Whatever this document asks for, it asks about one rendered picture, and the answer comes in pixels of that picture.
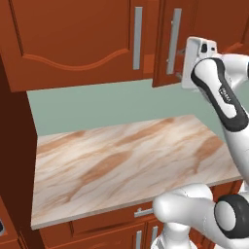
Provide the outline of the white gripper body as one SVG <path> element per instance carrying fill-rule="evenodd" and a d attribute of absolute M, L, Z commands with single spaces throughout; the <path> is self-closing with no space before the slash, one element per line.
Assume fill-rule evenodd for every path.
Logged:
<path fill-rule="evenodd" d="M 202 39 L 198 37 L 189 37 L 187 39 L 186 49 L 185 49 L 185 57 L 184 57 L 184 64 L 183 64 L 183 74 L 181 85 L 183 89 L 191 89 L 197 90 L 197 86 L 191 79 L 191 74 L 199 62 L 199 49 L 202 45 Z"/>

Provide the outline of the red-brown base cabinet door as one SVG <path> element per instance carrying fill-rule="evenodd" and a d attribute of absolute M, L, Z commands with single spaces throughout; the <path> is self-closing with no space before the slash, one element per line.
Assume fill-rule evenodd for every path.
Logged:
<path fill-rule="evenodd" d="M 154 240 L 160 235 L 163 230 L 163 223 L 157 219 L 150 220 L 147 224 L 145 249 L 151 249 Z"/>
<path fill-rule="evenodd" d="M 57 230 L 40 229 L 40 234 L 45 249 L 135 249 L 136 232 L 142 231 L 142 249 L 144 230 L 145 224 L 138 223 L 73 236 L 69 226 L 64 224 Z"/>

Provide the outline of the tall dark brown cabinet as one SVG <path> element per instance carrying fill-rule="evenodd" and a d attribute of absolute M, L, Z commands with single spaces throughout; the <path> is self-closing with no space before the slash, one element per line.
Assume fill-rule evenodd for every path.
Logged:
<path fill-rule="evenodd" d="M 0 196 L 27 249 L 45 249 L 31 229 L 36 145 L 27 94 L 11 92 L 0 56 Z"/>

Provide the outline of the red-brown drawer front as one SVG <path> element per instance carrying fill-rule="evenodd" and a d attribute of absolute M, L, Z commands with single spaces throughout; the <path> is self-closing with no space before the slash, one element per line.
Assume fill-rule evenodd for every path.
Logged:
<path fill-rule="evenodd" d="M 237 194 L 240 190 L 241 185 L 242 181 L 236 180 L 211 187 L 210 190 L 213 194 L 213 200 L 217 201 L 218 198 L 223 195 Z"/>
<path fill-rule="evenodd" d="M 136 212 L 138 208 L 142 208 L 143 210 L 152 208 L 152 202 L 145 202 L 72 221 L 70 222 L 71 233 L 73 236 L 76 236 L 87 232 L 101 231 L 133 223 L 145 217 L 134 218 L 134 212 Z"/>

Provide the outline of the open red-brown wall cabinet door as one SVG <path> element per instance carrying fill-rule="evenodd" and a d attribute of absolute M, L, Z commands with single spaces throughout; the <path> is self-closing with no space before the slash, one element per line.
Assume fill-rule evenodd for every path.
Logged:
<path fill-rule="evenodd" d="M 176 52 L 174 73 L 166 74 L 175 8 L 182 9 L 177 51 L 196 36 L 215 41 L 219 53 L 249 54 L 249 0 L 160 0 L 154 88 L 179 83 L 175 74 L 183 71 L 185 54 Z"/>

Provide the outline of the red-brown wall cabinet carcass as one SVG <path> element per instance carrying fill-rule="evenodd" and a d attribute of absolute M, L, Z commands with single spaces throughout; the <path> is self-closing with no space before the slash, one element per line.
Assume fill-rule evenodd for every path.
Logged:
<path fill-rule="evenodd" d="M 158 36 L 160 0 L 147 0 L 144 33 L 143 75 L 152 78 Z"/>

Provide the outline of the closed red-brown wall cabinet door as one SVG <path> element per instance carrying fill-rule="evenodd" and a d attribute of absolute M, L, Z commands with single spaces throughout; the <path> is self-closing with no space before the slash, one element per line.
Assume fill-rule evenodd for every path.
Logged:
<path fill-rule="evenodd" d="M 141 80 L 146 0 L 0 0 L 0 56 L 10 89 Z M 140 69 L 134 8 L 143 8 Z"/>

